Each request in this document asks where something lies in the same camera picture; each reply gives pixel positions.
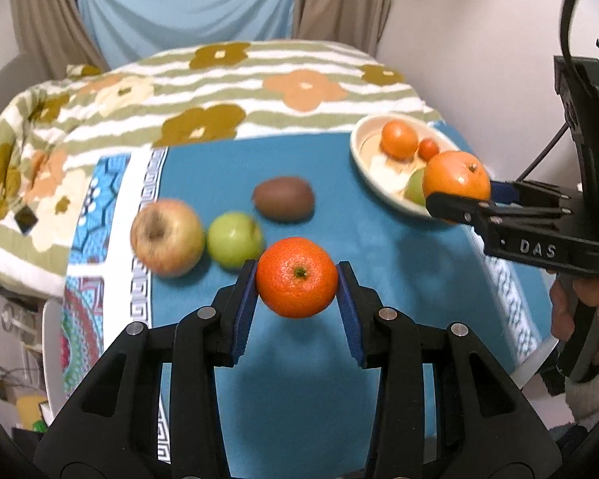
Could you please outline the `person's right hand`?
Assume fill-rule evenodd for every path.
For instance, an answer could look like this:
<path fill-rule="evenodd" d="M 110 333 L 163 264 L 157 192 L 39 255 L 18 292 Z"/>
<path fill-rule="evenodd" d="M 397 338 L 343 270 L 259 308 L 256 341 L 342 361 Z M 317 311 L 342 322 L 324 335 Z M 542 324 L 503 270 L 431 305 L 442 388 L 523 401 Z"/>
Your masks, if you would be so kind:
<path fill-rule="evenodd" d="M 585 305 L 599 308 L 599 278 L 576 279 L 572 282 L 572 290 Z M 549 297 L 553 305 L 551 332 L 558 340 L 569 340 L 575 329 L 575 322 L 568 311 L 566 290 L 558 280 L 552 284 Z M 592 363 L 594 366 L 599 366 L 599 347 L 596 349 Z"/>

